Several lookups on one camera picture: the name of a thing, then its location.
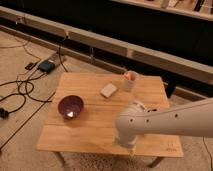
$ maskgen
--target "concrete floor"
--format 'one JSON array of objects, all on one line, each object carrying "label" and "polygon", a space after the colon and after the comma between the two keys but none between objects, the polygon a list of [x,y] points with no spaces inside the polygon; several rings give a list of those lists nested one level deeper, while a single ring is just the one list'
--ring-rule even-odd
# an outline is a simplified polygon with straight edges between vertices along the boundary
[{"label": "concrete floor", "polygon": [[[19,45],[12,35],[0,31],[0,47]],[[53,51],[39,45],[29,43],[27,49],[42,59],[49,57]],[[0,84],[15,80],[20,73],[25,73],[24,67],[29,62],[36,61],[35,58],[26,54],[22,47],[13,49],[0,48]],[[93,65],[78,61],[68,57],[65,62],[66,68],[71,72],[99,72],[108,71],[97,68]],[[35,81],[35,91],[33,96],[40,99],[47,99],[55,90],[63,68],[58,67],[47,77]],[[0,87],[0,95],[10,94],[13,86]],[[20,97],[12,97],[1,107],[9,111],[16,108],[22,101]],[[172,106],[190,102],[189,100],[177,97],[175,95],[170,99]],[[0,146],[26,121],[33,112],[40,106],[39,102],[27,100],[24,108],[14,114],[11,114],[8,120],[0,119]],[[43,122],[45,120],[49,104],[46,104],[27,124],[21,129],[11,141],[2,149],[0,156],[0,170],[18,171],[18,170],[77,170],[77,171],[99,171],[99,170],[153,170],[153,171],[208,171],[210,170],[210,159],[204,148],[202,138],[181,137],[184,151],[183,158],[166,158],[156,168],[146,167],[154,158],[135,156],[113,156],[98,154],[80,154],[80,153],[62,153],[69,164],[63,168],[53,153],[36,150]],[[213,152],[213,140],[206,139],[208,147]]]}]

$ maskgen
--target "table leg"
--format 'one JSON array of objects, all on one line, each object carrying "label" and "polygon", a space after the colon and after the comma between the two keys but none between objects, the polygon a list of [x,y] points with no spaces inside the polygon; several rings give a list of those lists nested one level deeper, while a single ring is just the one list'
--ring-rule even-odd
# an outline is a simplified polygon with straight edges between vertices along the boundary
[{"label": "table leg", "polygon": [[148,167],[154,168],[154,167],[157,166],[163,159],[164,159],[164,157],[157,157],[151,164],[148,165]]},{"label": "table leg", "polygon": [[60,152],[53,152],[56,156],[56,158],[61,162],[62,166],[66,164],[64,157],[61,155]]}]

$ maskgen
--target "wooden table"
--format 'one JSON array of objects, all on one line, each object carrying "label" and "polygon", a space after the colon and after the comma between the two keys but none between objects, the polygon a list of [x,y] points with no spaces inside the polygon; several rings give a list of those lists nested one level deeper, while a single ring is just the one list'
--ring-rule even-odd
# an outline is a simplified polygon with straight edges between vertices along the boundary
[{"label": "wooden table", "polygon": [[[100,95],[100,90],[111,82],[119,90],[109,99]],[[131,93],[122,90],[122,75],[94,73],[64,73],[61,76],[53,103],[37,144],[39,150],[58,152],[105,153],[128,155],[126,149],[113,144],[115,119],[122,109],[137,99],[150,109],[168,108],[163,82],[160,77],[140,76]],[[80,115],[65,120],[58,113],[59,101],[67,95],[80,96],[85,107]],[[182,157],[178,136],[141,135],[137,141],[135,155],[160,157]]]}]

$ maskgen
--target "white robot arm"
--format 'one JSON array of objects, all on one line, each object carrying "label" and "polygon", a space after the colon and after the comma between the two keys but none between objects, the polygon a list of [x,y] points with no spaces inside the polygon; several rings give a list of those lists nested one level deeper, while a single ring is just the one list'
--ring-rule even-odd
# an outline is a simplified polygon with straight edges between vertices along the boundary
[{"label": "white robot arm", "polygon": [[133,148],[139,134],[213,137],[213,98],[166,110],[147,110],[134,101],[116,119],[115,141]]}]

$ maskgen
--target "bowl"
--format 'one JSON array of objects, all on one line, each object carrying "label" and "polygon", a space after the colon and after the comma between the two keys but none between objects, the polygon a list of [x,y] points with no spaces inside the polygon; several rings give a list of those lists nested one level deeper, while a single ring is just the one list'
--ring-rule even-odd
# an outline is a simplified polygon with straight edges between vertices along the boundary
[{"label": "bowl", "polygon": [[84,107],[81,97],[70,95],[64,97],[58,104],[58,111],[65,119],[75,118]]}]

